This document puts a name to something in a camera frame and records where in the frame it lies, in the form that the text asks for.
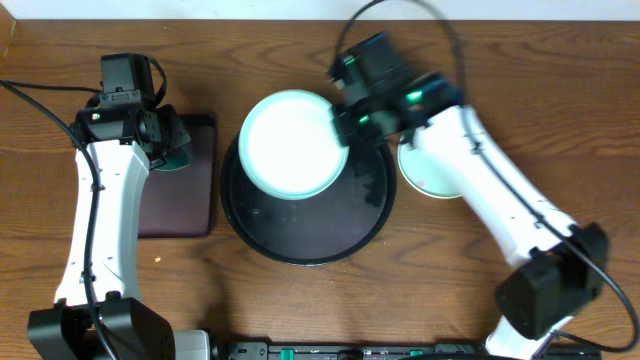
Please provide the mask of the green scrubbing sponge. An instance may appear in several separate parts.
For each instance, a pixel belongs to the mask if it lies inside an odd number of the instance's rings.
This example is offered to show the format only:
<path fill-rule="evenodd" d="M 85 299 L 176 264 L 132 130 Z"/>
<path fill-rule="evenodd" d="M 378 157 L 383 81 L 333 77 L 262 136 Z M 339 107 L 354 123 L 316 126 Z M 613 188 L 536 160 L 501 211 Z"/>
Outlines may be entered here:
<path fill-rule="evenodd" d="M 189 153 L 184 149 L 176 149 L 171 153 L 162 155 L 152 166 L 152 170 L 171 172 L 189 166 L 191 163 Z"/>

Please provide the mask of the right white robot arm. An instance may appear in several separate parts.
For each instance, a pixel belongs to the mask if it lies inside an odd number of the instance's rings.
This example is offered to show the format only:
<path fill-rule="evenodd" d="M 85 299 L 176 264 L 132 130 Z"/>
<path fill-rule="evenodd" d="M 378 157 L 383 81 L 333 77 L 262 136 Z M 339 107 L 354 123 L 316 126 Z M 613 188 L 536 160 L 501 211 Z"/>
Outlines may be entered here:
<path fill-rule="evenodd" d="M 486 351 L 539 355 L 601 293 L 609 250 L 602 228 L 579 226 L 533 186 L 444 76 L 344 71 L 331 79 L 345 96 L 332 109 L 341 143 L 402 134 L 462 195 L 512 268 L 495 290 L 502 316 Z"/>

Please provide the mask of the mint green plate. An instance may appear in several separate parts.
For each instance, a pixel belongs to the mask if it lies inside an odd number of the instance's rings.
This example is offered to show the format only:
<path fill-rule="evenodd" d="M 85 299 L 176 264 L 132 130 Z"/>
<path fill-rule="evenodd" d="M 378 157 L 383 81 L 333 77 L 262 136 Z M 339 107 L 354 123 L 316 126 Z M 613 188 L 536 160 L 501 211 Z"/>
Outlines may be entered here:
<path fill-rule="evenodd" d="M 462 196 L 436 164 L 412 145 L 398 146 L 397 162 L 402 176 L 416 191 L 437 199 Z"/>
<path fill-rule="evenodd" d="M 332 124 L 331 103 L 305 90 L 273 93 L 246 116 L 238 153 L 249 180 L 282 200 L 302 200 L 326 190 L 346 166 L 349 148 Z"/>

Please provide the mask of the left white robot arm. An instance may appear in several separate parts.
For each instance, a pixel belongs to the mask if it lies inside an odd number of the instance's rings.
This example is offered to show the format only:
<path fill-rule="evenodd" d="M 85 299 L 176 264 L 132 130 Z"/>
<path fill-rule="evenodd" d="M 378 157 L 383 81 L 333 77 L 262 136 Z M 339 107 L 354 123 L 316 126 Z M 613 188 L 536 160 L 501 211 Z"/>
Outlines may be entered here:
<path fill-rule="evenodd" d="M 28 339 L 44 359 L 209 359 L 209 333 L 174 331 L 143 304 L 137 271 L 146 180 L 189 133 L 170 105 L 133 91 L 97 98 L 68 128 L 79 180 L 71 248 L 53 307 L 29 315 Z"/>

